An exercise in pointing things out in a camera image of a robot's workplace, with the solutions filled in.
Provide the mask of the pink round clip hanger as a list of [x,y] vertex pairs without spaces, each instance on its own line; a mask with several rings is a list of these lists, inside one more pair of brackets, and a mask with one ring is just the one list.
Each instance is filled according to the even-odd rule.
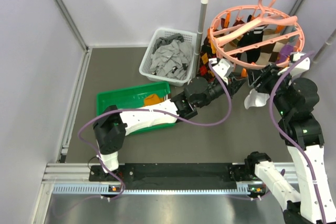
[[[274,9],[272,6],[276,2],[276,0],[271,0],[268,6],[263,4],[263,0],[258,0],[258,4],[256,5],[240,5],[235,6],[229,9],[226,9],[219,13],[212,21],[212,24],[209,29],[209,37],[216,48],[216,54],[219,58],[225,58],[235,65],[239,65],[246,69],[261,69],[265,67],[265,65],[258,65],[256,63],[247,63],[238,59],[238,54],[242,54],[247,50],[251,50],[254,48],[261,48],[262,46],[268,46],[271,44],[275,44],[277,42],[281,42],[283,40],[289,40],[292,37],[298,37],[296,44],[294,46],[294,51],[299,52],[304,48],[305,44],[305,36],[302,28],[298,24],[297,16],[289,16],[288,14]],[[228,14],[231,12],[240,12],[242,10],[252,9],[254,11],[259,11],[260,13],[257,17],[252,20],[238,24],[236,26],[232,26],[229,28],[223,28],[221,30],[216,30],[216,28],[221,23],[220,19],[224,14]],[[237,38],[242,38],[245,33],[248,31],[263,25],[275,25],[280,27],[294,27],[294,31],[288,34],[280,35],[274,38],[270,38],[267,40],[263,40],[262,42],[252,44],[242,48],[236,48],[234,50],[226,51],[225,46],[230,42]]]

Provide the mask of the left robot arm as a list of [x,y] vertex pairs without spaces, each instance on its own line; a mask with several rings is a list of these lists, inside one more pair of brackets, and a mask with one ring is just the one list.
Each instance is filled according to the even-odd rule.
[[197,115],[197,109],[209,105],[223,94],[229,98],[237,93],[246,82],[230,74],[228,78],[214,79],[196,77],[183,92],[155,105],[141,109],[118,109],[112,105],[93,124],[98,144],[98,158],[103,164],[101,174],[107,180],[114,180],[119,174],[118,151],[124,138],[138,130],[160,125],[174,124],[189,120]]

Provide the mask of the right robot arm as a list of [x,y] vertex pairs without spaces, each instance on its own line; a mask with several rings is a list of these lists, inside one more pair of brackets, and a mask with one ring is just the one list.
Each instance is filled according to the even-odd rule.
[[246,176],[266,184],[281,206],[285,223],[335,223],[335,205],[324,166],[324,137],[312,114],[320,100],[316,84],[307,78],[294,79],[289,68],[272,65],[247,70],[247,78],[252,90],[246,107],[252,98],[267,95],[270,118],[274,119],[273,109],[281,116],[273,124],[294,163],[299,191],[276,171],[265,153],[253,152],[247,157]]

